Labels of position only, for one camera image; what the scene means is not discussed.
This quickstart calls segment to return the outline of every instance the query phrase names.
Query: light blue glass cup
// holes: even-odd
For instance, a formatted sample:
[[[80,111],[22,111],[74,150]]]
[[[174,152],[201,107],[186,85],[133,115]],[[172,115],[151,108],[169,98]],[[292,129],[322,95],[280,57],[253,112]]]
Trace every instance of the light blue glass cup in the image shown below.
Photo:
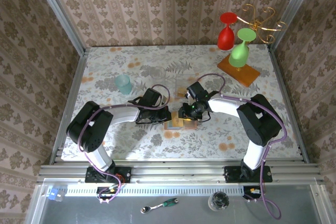
[[[126,74],[121,74],[117,76],[114,80],[114,84],[117,86],[122,94],[131,93],[132,84],[130,82],[129,76],[127,76]]]

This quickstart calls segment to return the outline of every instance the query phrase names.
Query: aluminum frame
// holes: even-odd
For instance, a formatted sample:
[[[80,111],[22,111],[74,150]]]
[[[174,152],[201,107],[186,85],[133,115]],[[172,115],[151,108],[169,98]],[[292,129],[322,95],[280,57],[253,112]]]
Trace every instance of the aluminum frame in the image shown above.
[[[289,121],[292,125],[293,132],[294,132],[294,134],[297,138],[296,140],[297,140],[297,143],[298,143],[299,148],[301,150],[303,160],[306,163],[309,163],[310,162],[309,157],[308,157],[306,148],[304,146],[304,142],[303,142],[300,130],[299,130],[299,125],[298,125],[297,120],[295,118],[295,114],[294,114],[293,108],[291,106],[291,102],[289,100],[289,95],[288,95],[288,92],[287,92],[287,89],[286,89],[286,86],[285,86],[285,82],[283,81],[282,74],[281,74],[281,71],[280,71],[280,68],[279,68],[279,65],[278,65],[278,61],[275,57],[273,48],[268,46],[268,52],[269,52],[269,55],[271,57],[271,61],[272,61],[273,67],[274,67],[274,72],[275,72],[275,75],[277,77],[277,80],[278,80],[278,83],[279,83],[279,86],[280,86],[280,91],[281,91],[282,97],[285,100],[285,106],[286,106],[286,109],[287,109]]]
[[[52,149],[52,153],[51,153],[51,157],[50,157],[50,161],[49,161],[50,165],[54,164],[56,156],[57,156],[57,152],[58,152],[59,148],[63,148],[65,139],[67,137],[66,136],[66,129],[67,129],[67,127],[68,127],[68,125],[70,124],[70,121],[71,121],[73,109],[74,109],[75,104],[76,104],[77,94],[78,94],[81,79],[83,77],[83,73],[84,73],[84,70],[85,70],[86,61],[87,61],[87,58],[88,58],[89,51],[90,50],[86,50],[83,57],[79,58],[76,73],[75,73],[75,76],[74,76],[74,80],[72,81],[71,89],[70,89],[70,92],[69,92],[67,104],[64,108],[63,116],[62,116],[62,119],[61,119],[61,124],[58,128],[56,140],[55,140],[55,143],[54,143],[54,147]]]
[[[191,190],[211,188],[225,188],[226,186],[255,185],[256,183],[226,184],[223,176],[223,167],[239,165],[240,160],[234,161],[116,161],[118,166],[131,166],[132,178],[129,188],[149,187],[165,188],[172,186],[188,186]],[[333,209],[324,186],[323,176],[317,164],[306,164],[303,161],[268,160],[271,167],[273,182],[267,187],[278,185],[310,185],[314,195],[314,202],[322,223],[335,223]],[[76,188],[79,194],[87,188],[84,183],[88,162],[60,162],[55,165],[41,167],[37,185],[29,206],[26,223],[39,223],[47,192],[51,186],[69,186]],[[90,188],[110,184],[92,184]]]
[[[62,5],[60,4],[59,0],[47,0],[48,4],[50,5],[51,9],[54,11],[57,19],[61,23],[63,29],[67,33],[69,39],[71,40],[73,46],[77,50],[77,53],[79,56],[83,56],[85,47],[81,41],[81,39],[78,37],[76,30],[72,26],[71,22],[69,21],[66,12],[62,8]]]
[[[288,6],[286,7],[284,14],[281,17],[281,21],[285,22],[288,27],[292,20],[294,19],[296,13],[298,12],[303,0],[290,0]],[[277,48],[281,39],[285,35],[286,31],[279,31],[274,34],[275,41],[271,44],[273,50]]]
[[[97,185],[80,184],[67,186],[49,186],[47,195],[51,189],[57,189],[64,192],[65,197],[96,197]],[[158,197],[158,196],[208,196],[217,191],[223,191],[228,196],[243,196],[243,186],[215,185],[215,186],[147,186],[140,184],[123,185],[118,197]]]

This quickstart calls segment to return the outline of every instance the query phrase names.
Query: wall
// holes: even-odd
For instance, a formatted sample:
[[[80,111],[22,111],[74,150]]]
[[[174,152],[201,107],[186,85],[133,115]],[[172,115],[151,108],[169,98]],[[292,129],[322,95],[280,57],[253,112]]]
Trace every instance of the wall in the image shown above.
[[[23,223],[77,62],[46,0],[0,0],[0,223]]]
[[[86,47],[216,44],[224,12],[244,16],[242,4],[276,8],[280,18],[290,0],[60,0]],[[238,31],[240,22],[234,26]]]
[[[276,53],[308,154],[336,209],[336,0],[304,0]]]

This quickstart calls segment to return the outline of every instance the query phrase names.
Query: wine glass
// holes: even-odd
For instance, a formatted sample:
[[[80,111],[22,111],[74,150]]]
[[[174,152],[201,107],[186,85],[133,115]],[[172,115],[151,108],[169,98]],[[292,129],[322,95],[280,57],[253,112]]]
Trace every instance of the wine glass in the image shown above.
[[[234,13],[223,13],[221,21],[226,24],[226,27],[218,35],[217,46],[221,50],[230,50],[235,43],[235,34],[229,25],[237,21],[237,15]]]
[[[233,67],[241,68],[246,64],[249,53],[249,49],[245,42],[254,40],[257,37],[257,34],[250,28],[242,28],[238,31],[237,35],[243,42],[235,46],[232,50],[229,57],[229,63]]]

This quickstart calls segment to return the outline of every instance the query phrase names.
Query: gray floor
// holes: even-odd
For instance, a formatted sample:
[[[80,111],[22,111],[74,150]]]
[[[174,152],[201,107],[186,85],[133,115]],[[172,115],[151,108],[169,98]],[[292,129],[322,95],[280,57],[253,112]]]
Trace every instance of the gray floor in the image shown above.
[[[230,197],[222,212],[213,212],[208,197],[178,197],[173,207],[159,208],[141,214],[145,205],[154,206],[171,197],[119,197],[109,204],[99,204],[94,197],[66,197],[62,202],[47,200],[41,223],[80,224],[174,224],[174,223],[320,223],[308,186],[269,186],[266,198],[276,202],[282,211],[280,221],[273,220],[262,202],[247,203],[242,197]]]

